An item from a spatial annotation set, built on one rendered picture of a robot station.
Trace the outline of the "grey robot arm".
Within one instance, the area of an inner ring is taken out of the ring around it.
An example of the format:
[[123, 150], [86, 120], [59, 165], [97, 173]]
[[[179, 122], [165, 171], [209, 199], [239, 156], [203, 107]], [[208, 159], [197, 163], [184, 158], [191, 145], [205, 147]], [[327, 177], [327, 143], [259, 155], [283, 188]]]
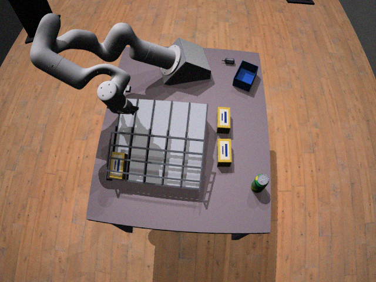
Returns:
[[[81, 49], [94, 53], [106, 62], [113, 62], [130, 45], [129, 56], [139, 62], [158, 66], [162, 74], [171, 75], [178, 67], [182, 52], [179, 46], [168, 49], [139, 39], [127, 23], [115, 24], [103, 43], [98, 43], [91, 31], [73, 29], [58, 36], [61, 20], [56, 14], [46, 14], [40, 21], [30, 50], [34, 66], [61, 80], [75, 89], [83, 89], [97, 75], [111, 76], [110, 81], [101, 83], [97, 90], [98, 98], [111, 110], [121, 110], [125, 103], [125, 93], [131, 91], [128, 85], [130, 75], [111, 65], [100, 64], [82, 68], [58, 55], [67, 49]], [[171, 51], [172, 49], [172, 51]]]

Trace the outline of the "yellow carton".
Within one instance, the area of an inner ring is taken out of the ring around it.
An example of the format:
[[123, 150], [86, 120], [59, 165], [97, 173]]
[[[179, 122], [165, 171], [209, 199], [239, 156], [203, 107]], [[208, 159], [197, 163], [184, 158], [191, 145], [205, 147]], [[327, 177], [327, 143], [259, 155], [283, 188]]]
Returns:
[[217, 133], [229, 134], [230, 108], [218, 107], [217, 110]]
[[[112, 152], [112, 157], [127, 159], [126, 153]], [[127, 161], [111, 159], [110, 169], [120, 172], [126, 172]], [[110, 176], [117, 179], [125, 179], [126, 174], [110, 172]]]
[[231, 165], [231, 139], [217, 140], [217, 167], [230, 167]]

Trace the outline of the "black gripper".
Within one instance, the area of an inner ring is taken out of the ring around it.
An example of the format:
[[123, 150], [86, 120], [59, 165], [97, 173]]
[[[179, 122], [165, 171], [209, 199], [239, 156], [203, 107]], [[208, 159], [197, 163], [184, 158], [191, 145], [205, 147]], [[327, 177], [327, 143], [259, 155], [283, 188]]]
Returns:
[[[107, 106], [107, 108], [110, 109], [108, 106]], [[113, 110], [110, 109], [110, 111], [112, 113], [117, 113], [118, 115], [119, 114], [132, 114], [132, 115], [134, 115], [134, 113], [135, 113], [134, 111], [137, 111], [137, 110], [139, 110], [139, 107], [133, 106], [133, 104], [128, 99], [126, 99], [126, 104], [121, 110], [113, 111]]]

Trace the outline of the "green drink can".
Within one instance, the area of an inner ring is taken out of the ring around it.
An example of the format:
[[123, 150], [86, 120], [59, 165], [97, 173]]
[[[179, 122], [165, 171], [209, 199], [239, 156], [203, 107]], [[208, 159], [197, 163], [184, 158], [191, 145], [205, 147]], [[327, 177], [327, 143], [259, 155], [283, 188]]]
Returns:
[[251, 184], [251, 189], [255, 193], [260, 193], [268, 185], [268, 177], [265, 174], [259, 174]]

